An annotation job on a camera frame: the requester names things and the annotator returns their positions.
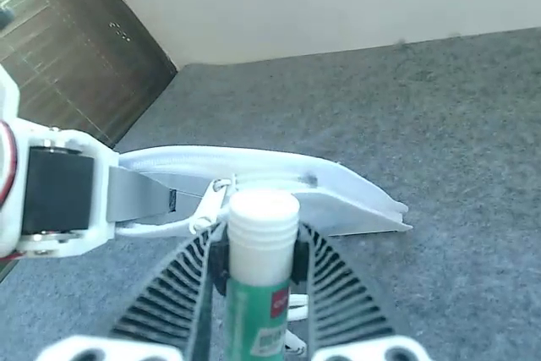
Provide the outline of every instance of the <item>wooden door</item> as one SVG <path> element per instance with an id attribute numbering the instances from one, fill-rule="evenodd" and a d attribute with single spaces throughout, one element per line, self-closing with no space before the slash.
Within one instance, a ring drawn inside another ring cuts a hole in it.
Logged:
<path id="1" fill-rule="evenodd" d="M 0 58 L 23 118 L 114 145 L 177 72 L 122 0 L 3 0 Z"/>

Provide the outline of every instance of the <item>gray carpet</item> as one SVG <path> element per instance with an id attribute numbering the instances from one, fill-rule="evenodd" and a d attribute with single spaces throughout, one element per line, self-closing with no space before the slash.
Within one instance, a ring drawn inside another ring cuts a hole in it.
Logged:
<path id="1" fill-rule="evenodd" d="M 340 161 L 411 208 L 411 232 L 340 244 L 432 357 L 538 359 L 540 87 L 541 30 L 189 66 L 118 149 L 229 145 Z M 177 243 L 119 239 L 22 262 L 0 285 L 1 359 L 105 332 Z"/>

